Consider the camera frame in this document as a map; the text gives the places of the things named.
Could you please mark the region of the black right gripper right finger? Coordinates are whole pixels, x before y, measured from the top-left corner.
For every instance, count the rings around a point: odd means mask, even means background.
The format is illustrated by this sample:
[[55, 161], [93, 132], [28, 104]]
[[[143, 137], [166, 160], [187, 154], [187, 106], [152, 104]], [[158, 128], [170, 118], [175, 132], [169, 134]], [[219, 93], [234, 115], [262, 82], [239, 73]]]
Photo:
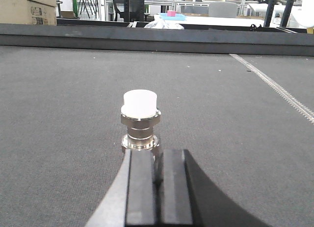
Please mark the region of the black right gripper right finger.
[[265, 227], [204, 173], [188, 150], [165, 150], [159, 160], [161, 227]]

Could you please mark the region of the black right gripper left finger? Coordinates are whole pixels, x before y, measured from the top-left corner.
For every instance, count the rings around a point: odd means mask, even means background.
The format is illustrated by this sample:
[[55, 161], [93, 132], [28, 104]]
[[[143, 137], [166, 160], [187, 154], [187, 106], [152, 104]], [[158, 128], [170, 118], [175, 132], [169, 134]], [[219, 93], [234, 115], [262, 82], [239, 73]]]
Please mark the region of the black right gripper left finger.
[[120, 170], [87, 227], [153, 227], [157, 224], [154, 159], [127, 149]]

